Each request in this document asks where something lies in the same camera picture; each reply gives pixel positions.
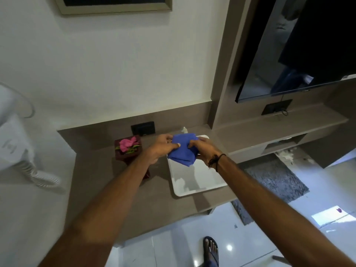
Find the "white wall hair dryer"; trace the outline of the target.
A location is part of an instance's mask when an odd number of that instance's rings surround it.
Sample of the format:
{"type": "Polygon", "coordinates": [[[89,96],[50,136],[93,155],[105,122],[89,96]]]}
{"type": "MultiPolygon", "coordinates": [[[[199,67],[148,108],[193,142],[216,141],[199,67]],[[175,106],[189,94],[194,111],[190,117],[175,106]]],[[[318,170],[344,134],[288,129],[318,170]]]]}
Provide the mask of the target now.
{"type": "Polygon", "coordinates": [[[20,162],[34,162],[35,150],[16,112],[14,91],[0,83],[0,171],[20,162]]]}

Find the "person's left forearm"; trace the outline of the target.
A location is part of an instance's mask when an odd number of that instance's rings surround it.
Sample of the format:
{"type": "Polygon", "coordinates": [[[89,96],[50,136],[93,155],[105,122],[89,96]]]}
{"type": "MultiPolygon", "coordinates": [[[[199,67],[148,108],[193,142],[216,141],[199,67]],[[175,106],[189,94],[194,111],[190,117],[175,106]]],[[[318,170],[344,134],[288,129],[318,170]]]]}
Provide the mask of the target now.
{"type": "Polygon", "coordinates": [[[38,267],[105,267],[140,183],[158,158],[152,148],[140,154],[72,221],[38,267]]]}

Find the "white crumpled litter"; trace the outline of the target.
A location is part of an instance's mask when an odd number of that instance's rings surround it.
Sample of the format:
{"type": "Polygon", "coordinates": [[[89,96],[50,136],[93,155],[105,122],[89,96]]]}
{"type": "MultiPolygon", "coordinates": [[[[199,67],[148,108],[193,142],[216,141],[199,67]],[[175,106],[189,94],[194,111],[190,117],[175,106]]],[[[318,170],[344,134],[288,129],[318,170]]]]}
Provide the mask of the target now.
{"type": "Polygon", "coordinates": [[[287,148],[283,149],[281,151],[274,152],[274,154],[282,161],[285,163],[293,164],[294,162],[294,152],[296,150],[296,147],[292,148],[287,148]]]}

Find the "person's right forearm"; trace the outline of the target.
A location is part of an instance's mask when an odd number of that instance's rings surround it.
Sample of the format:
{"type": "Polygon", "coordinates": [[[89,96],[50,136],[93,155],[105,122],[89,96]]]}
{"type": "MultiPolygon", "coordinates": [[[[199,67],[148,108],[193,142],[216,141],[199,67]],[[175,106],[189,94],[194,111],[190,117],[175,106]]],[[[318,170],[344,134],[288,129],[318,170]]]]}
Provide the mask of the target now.
{"type": "Polygon", "coordinates": [[[223,155],[217,172],[293,267],[356,267],[308,219],[223,155]]]}

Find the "person's foot in black sandal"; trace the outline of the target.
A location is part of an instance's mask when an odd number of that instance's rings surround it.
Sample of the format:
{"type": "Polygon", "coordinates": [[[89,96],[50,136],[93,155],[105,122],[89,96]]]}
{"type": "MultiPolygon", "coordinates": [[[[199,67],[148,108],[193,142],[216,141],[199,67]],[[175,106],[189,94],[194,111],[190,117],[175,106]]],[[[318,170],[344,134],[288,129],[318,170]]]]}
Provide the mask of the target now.
{"type": "Polygon", "coordinates": [[[218,245],[210,236],[203,238],[203,257],[203,267],[219,267],[218,245]]]}

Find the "blue cleaning cloth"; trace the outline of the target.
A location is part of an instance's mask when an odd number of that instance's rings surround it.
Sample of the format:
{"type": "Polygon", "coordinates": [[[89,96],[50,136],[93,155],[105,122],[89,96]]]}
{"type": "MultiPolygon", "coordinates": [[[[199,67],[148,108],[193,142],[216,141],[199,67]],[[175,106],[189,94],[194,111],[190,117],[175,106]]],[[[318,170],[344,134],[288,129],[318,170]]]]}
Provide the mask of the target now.
{"type": "Polygon", "coordinates": [[[173,135],[172,143],[179,143],[180,147],[170,152],[167,158],[187,167],[193,165],[199,150],[195,146],[191,148],[188,147],[191,140],[198,140],[196,134],[185,133],[173,135]]]}

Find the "person's left hand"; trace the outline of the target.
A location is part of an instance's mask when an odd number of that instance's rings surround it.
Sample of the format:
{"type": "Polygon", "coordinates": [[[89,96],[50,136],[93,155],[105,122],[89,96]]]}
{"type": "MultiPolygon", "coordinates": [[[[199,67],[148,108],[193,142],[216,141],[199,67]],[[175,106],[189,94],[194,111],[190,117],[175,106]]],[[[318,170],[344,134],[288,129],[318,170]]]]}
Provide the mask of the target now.
{"type": "Polygon", "coordinates": [[[147,148],[145,158],[149,165],[155,164],[160,157],[168,155],[172,151],[166,151],[166,143],[172,143],[173,135],[161,134],[158,135],[155,142],[147,148]]]}

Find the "framed wall picture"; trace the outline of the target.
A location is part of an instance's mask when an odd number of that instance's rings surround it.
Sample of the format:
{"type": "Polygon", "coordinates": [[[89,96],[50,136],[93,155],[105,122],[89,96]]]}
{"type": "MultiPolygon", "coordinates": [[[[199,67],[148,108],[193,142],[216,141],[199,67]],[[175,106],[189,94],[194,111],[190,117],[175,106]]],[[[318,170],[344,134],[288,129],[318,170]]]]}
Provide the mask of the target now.
{"type": "Polygon", "coordinates": [[[64,16],[171,12],[172,0],[55,0],[64,16]]]}

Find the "black wall socket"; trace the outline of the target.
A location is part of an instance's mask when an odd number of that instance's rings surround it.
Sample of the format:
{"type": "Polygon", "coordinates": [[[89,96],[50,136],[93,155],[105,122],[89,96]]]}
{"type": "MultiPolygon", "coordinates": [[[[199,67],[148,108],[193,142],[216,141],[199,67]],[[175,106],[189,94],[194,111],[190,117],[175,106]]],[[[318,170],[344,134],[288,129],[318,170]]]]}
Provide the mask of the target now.
{"type": "Polygon", "coordinates": [[[154,121],[131,125],[131,131],[134,136],[138,135],[140,137],[155,134],[154,121]]]}

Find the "grey shaggy rug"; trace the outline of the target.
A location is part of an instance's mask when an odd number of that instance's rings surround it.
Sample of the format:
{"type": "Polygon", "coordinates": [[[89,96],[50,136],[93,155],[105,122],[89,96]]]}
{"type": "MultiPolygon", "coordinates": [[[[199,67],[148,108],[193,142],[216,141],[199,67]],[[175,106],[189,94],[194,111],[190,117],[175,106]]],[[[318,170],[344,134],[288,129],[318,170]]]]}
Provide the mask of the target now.
{"type": "Polygon", "coordinates": [[[310,191],[273,153],[241,162],[238,166],[286,203],[290,203],[310,191]]]}

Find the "person's right hand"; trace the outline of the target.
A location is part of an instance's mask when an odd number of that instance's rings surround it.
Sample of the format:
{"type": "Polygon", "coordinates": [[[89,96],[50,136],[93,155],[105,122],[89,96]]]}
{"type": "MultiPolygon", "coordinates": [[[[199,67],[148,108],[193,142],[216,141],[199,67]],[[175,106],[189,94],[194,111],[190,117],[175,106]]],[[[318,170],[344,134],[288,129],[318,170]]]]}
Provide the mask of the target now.
{"type": "Polygon", "coordinates": [[[196,140],[191,141],[199,141],[197,159],[202,160],[209,168],[216,169],[219,159],[223,156],[223,152],[208,138],[198,137],[196,140]]]}

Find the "pink flower decoration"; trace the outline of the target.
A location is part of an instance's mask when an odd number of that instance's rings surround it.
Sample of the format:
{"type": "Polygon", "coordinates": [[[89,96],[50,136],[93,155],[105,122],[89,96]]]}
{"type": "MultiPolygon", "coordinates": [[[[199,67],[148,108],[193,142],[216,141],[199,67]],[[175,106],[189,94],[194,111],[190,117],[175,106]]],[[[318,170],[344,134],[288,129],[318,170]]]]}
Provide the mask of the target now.
{"type": "Polygon", "coordinates": [[[121,155],[135,153],[140,146],[141,140],[139,136],[130,136],[124,139],[118,139],[114,142],[115,151],[121,155]]]}

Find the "black flat screen television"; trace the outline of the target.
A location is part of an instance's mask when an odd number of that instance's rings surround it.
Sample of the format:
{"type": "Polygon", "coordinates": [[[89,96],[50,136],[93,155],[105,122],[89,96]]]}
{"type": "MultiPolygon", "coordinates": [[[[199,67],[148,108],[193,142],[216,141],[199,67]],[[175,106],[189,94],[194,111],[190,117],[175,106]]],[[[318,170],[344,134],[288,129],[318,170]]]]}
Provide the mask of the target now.
{"type": "Polygon", "coordinates": [[[258,0],[236,103],[356,79],[356,0],[258,0]]]}

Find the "grey-brown wall shelf unit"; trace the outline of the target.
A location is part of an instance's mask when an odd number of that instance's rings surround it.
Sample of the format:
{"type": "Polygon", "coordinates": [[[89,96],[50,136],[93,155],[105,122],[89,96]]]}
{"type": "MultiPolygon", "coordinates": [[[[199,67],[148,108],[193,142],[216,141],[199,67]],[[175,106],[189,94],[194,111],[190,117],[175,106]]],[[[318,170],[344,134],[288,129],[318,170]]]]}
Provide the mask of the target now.
{"type": "Polygon", "coordinates": [[[356,150],[356,79],[236,103],[237,69],[258,0],[229,0],[211,91],[208,125],[237,163],[301,145],[323,168],[356,150]],[[288,116],[262,116],[293,99],[288,116]]]}

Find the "white rectangular tray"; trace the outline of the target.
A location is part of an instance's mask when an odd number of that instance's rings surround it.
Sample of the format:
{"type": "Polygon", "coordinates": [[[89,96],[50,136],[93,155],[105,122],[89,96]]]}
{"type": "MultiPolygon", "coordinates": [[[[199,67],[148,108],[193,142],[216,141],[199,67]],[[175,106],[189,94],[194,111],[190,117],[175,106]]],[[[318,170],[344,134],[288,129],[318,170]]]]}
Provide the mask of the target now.
{"type": "Polygon", "coordinates": [[[178,197],[227,186],[223,178],[202,160],[196,159],[193,165],[187,167],[168,159],[168,165],[173,190],[178,197]]]}

